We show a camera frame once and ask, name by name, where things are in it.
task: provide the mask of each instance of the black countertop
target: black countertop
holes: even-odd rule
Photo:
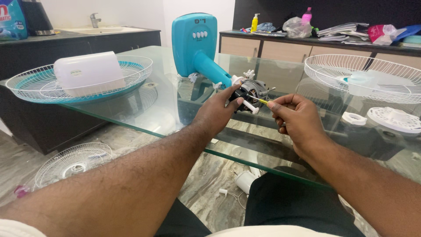
[[[312,46],[330,47],[330,48],[343,48],[343,49],[350,49],[350,50],[369,51],[373,53],[398,54],[398,55],[421,57],[421,48],[382,46],[382,45],[352,45],[352,44],[344,44],[337,41],[322,41],[314,37],[304,38],[304,39],[295,39],[295,38],[288,38],[288,37],[253,35],[251,33],[242,33],[239,30],[221,31],[220,36],[246,38],[246,39],[253,39],[253,40],[266,40],[266,41],[275,41],[275,42],[283,42],[283,43],[295,43],[295,44],[304,44],[304,45],[312,45]]]
[[[140,28],[140,27],[131,27],[131,28],[139,28],[144,29],[142,31],[129,31],[129,32],[113,32],[113,33],[101,33],[101,34],[83,34],[77,33],[73,31],[66,31],[66,30],[59,30],[56,29],[55,35],[45,35],[45,36],[28,36],[25,40],[8,40],[8,41],[0,41],[0,46],[2,45],[11,45],[11,44],[26,44],[32,42],[39,42],[44,40],[64,40],[69,38],[80,38],[80,37],[101,37],[103,35],[114,35],[114,34],[131,34],[131,33],[139,33],[139,32],[150,32],[150,31],[160,31],[160,30],[153,30],[147,28]]]

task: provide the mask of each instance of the thigh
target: thigh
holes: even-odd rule
[[[276,169],[293,173],[290,167]],[[338,236],[364,236],[334,191],[266,173],[250,188],[245,226],[295,225]]]
[[[212,232],[176,198],[155,237],[203,237]]]

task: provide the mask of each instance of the hand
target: hand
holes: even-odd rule
[[[240,85],[230,86],[209,98],[197,112],[192,124],[198,124],[210,132],[211,137],[215,137],[225,128],[234,111],[244,100],[237,98],[225,107],[226,100],[239,87]]]
[[[267,103],[280,128],[279,133],[289,135],[295,152],[303,159],[317,146],[332,142],[323,129],[316,105],[298,94],[289,94]]]

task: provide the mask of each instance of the yellow bottle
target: yellow bottle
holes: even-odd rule
[[[251,30],[250,32],[257,30],[257,15],[260,15],[260,13],[254,14],[253,21],[251,22]]]

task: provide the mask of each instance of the sink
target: sink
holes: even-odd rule
[[[135,32],[142,31],[145,29],[130,28],[130,27],[99,27],[99,28],[72,28],[62,29],[66,31],[72,31],[83,34],[98,35],[98,34],[109,34],[109,33],[123,33],[123,32]]]

